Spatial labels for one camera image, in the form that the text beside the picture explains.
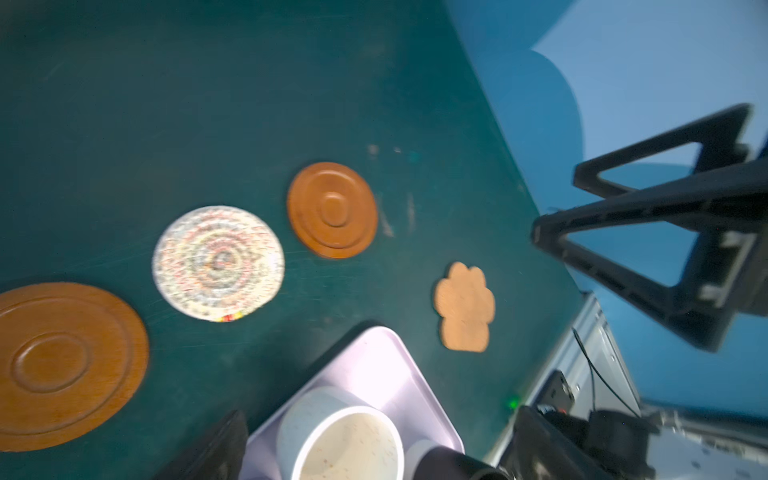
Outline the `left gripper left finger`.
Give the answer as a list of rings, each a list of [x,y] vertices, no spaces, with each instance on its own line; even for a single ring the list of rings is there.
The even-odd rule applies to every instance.
[[[233,410],[170,461],[154,479],[238,479],[247,439],[246,417],[242,411]]]

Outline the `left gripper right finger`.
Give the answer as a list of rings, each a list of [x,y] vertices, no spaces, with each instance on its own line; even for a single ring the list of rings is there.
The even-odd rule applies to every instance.
[[[767,313],[767,157],[741,140],[737,104],[577,165],[591,204],[535,220],[532,243],[593,279],[690,345],[717,351],[732,323]],[[610,170],[684,146],[685,176],[645,188]]]

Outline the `brown wooden round coaster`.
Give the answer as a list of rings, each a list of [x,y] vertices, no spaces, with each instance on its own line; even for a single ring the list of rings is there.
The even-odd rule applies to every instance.
[[[96,429],[133,397],[149,363],[137,312],[88,285],[1,295],[1,449],[41,450]]]
[[[288,190],[287,211],[299,240],[322,258],[354,257],[377,232],[378,210],[369,185],[339,163],[317,162],[299,171]]]

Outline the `white multicolour woven coaster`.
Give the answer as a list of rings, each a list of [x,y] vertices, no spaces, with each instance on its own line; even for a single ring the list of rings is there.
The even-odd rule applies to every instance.
[[[176,310],[214,323],[239,320],[278,294],[282,245],[266,222],[232,206],[192,210],[160,236],[152,276]]]

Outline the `cork paw shaped coaster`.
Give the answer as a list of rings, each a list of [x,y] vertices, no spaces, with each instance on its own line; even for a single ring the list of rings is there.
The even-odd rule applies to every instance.
[[[446,348],[473,353],[487,349],[495,297],[481,269],[454,262],[436,285],[434,307],[441,317],[440,338]]]

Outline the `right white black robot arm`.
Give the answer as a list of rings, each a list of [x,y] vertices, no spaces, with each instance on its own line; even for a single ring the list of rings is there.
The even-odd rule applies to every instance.
[[[613,410],[584,420],[524,406],[499,466],[516,479],[654,479],[648,421]]]

